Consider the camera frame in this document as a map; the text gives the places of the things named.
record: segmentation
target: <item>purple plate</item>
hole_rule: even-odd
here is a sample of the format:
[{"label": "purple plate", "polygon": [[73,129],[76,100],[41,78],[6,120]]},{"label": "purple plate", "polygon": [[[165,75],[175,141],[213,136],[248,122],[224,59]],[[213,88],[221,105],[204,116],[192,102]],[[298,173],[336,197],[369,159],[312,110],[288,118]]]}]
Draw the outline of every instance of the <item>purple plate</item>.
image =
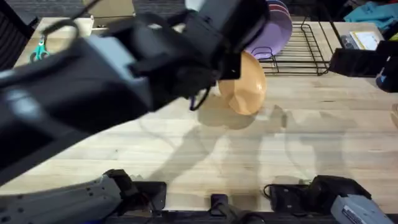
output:
[{"label": "purple plate", "polygon": [[275,11],[275,10],[284,11],[284,12],[286,12],[286,13],[290,16],[290,13],[288,12],[288,10],[287,10],[285,7],[281,6],[281,5],[278,5],[278,4],[269,4],[269,5],[268,5],[268,8],[269,8],[270,11]]},{"label": "purple plate", "polygon": [[283,2],[280,1],[280,0],[267,0],[267,2],[268,2],[268,4],[278,4],[278,5],[280,5],[280,6],[283,6],[286,10],[289,11],[289,9],[287,8],[286,4],[283,3]]},{"label": "purple plate", "polygon": [[256,59],[267,59],[279,53],[292,36],[290,16],[281,10],[270,12],[270,19],[261,35],[246,48]]}]

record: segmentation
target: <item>dish rack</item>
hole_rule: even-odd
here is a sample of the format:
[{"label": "dish rack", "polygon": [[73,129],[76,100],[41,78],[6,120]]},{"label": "dish rack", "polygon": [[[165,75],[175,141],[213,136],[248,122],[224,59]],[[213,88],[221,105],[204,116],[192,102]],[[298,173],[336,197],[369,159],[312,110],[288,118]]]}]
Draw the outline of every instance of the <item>dish rack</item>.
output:
[{"label": "dish rack", "polygon": [[[296,4],[287,3],[292,19],[297,18],[297,14],[305,14],[302,21],[293,21],[293,33],[288,44],[277,55],[271,58],[259,59],[264,73],[266,75],[316,75],[320,76],[328,73],[330,60],[324,56],[325,48],[321,51],[319,39],[324,39],[328,44],[327,51],[333,55],[333,49],[330,45],[325,30],[319,20],[319,15],[328,14],[327,9],[320,3],[314,4]],[[311,22],[320,26],[322,35],[315,35],[310,24]],[[330,24],[336,33],[336,28],[330,20]],[[261,47],[264,53],[270,53],[269,47]]]}]

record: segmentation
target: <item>black cable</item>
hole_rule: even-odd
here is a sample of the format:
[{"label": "black cable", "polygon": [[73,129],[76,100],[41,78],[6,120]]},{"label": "black cable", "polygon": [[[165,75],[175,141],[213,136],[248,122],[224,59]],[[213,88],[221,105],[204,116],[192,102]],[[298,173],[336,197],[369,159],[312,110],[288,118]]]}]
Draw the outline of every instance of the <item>black cable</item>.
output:
[{"label": "black cable", "polygon": [[[264,186],[262,193],[264,194],[265,198],[268,200],[271,200],[271,196],[269,194],[267,194],[266,190],[268,187],[273,187],[273,186],[282,187],[287,190],[293,191],[299,200],[301,200],[302,193],[304,191],[304,189],[301,189],[300,187],[286,186],[286,185],[282,185],[282,184],[267,184]],[[303,213],[303,214],[291,213],[291,215],[293,215],[294,217],[297,217],[297,218],[302,218],[302,217],[308,216],[308,213]]]},{"label": "black cable", "polygon": [[[74,22],[73,20],[84,15],[84,13],[86,13],[89,9],[91,9],[93,6],[95,6],[98,2],[100,2],[101,0],[94,0],[92,2],[89,3],[89,5],[87,5],[85,8],[83,8],[79,13],[77,13],[76,15],[72,16],[70,19],[63,19],[61,21],[57,21],[56,23],[52,24],[51,26],[47,27],[46,29],[44,29],[42,31],[42,34],[45,36],[48,36],[49,34],[55,32],[56,30],[61,29],[62,27],[65,26],[71,26],[75,28],[75,36],[73,37],[73,40],[71,42],[71,46],[73,46],[73,44],[76,42],[76,40],[79,38],[80,36],[80,29],[79,26],[76,24],[76,22]],[[53,68],[62,68],[62,64],[65,62],[65,60],[69,57],[74,57],[76,56],[75,54],[73,54],[72,52],[75,52],[76,48],[74,49],[69,49],[69,53],[65,54],[64,57],[58,59],[57,61],[54,61],[52,64],[50,64],[48,67],[44,67],[42,68],[42,72],[30,72],[30,73],[25,73],[25,74],[12,74],[6,77],[2,77],[0,78],[0,89],[5,88],[5,87],[9,87],[12,85],[16,85],[20,82],[23,82],[25,80],[33,80],[45,75],[48,75],[48,73],[46,73],[44,70],[47,69],[53,69]]]},{"label": "black cable", "polygon": [[236,223],[240,223],[241,221],[243,221],[243,223],[247,223],[247,222],[245,222],[245,221],[246,221],[248,218],[251,218],[251,217],[259,218],[263,223],[267,223],[263,216],[261,216],[261,215],[258,214],[258,213],[255,213],[255,212],[249,212],[249,213],[245,214],[245,215],[242,217],[242,219],[237,220]]},{"label": "black cable", "polygon": [[146,220],[146,221],[144,222],[144,224],[148,224],[148,223],[150,223],[152,220],[154,220],[154,219],[156,218],[155,212],[157,211],[157,209],[156,209],[156,207],[155,207],[154,201],[153,201],[152,199],[150,199],[146,193],[141,192],[141,193],[140,193],[140,196],[141,196],[141,197],[144,197],[144,198],[147,200],[147,202],[148,202],[148,204],[150,205],[150,207],[151,207],[151,208],[150,208],[150,211],[151,211],[151,213],[152,213],[152,216],[151,216],[150,218],[148,218],[148,220]]},{"label": "black cable", "polygon": [[63,19],[61,21],[57,21],[54,24],[52,24],[51,26],[45,28],[42,31],[42,34],[47,36],[65,26],[71,26],[71,27],[75,28],[75,36],[74,36],[73,40],[76,40],[77,38],[79,38],[80,29],[79,29],[78,25],[76,24],[76,22],[73,21],[73,19]]},{"label": "black cable", "polygon": [[216,203],[216,205],[212,206],[212,207],[208,210],[208,212],[211,212],[212,210],[217,209],[219,212],[221,212],[222,214],[226,215],[226,214],[225,214],[225,211],[219,208],[219,207],[221,207],[221,206],[224,206],[226,209],[228,209],[228,211],[231,213],[231,215],[233,215],[233,216],[235,217],[235,219],[238,218],[237,214],[235,214],[235,212],[231,209],[231,207],[225,206],[225,204],[223,204],[223,203]]},{"label": "black cable", "polygon": [[209,96],[210,89],[211,89],[211,87],[208,87],[206,89],[205,94],[203,95],[203,97],[200,99],[199,103],[196,106],[195,106],[196,98],[195,98],[195,96],[192,96],[191,97],[191,105],[189,107],[189,110],[191,110],[191,111],[198,110],[202,106],[202,104],[204,104],[204,102],[206,101],[207,97]]}]

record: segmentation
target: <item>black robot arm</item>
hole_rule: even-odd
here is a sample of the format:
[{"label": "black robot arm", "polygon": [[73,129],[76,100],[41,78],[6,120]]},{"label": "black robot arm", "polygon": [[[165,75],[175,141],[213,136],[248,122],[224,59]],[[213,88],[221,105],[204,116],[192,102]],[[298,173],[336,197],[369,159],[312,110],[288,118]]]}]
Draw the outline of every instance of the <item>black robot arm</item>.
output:
[{"label": "black robot arm", "polygon": [[231,65],[268,16],[263,0],[207,1],[184,14],[180,34],[144,14],[1,72],[0,185],[92,134],[239,78]]}]

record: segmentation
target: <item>cardboard box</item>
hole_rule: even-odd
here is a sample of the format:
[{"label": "cardboard box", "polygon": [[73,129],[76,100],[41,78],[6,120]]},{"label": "cardboard box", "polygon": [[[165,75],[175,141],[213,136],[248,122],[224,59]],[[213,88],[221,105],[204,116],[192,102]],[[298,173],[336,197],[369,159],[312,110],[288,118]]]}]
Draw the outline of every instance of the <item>cardboard box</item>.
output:
[{"label": "cardboard box", "polygon": [[[83,0],[87,5],[92,0]],[[134,15],[134,6],[132,0],[102,0],[96,6],[88,11],[94,16],[94,27],[106,25],[118,19]]]}]

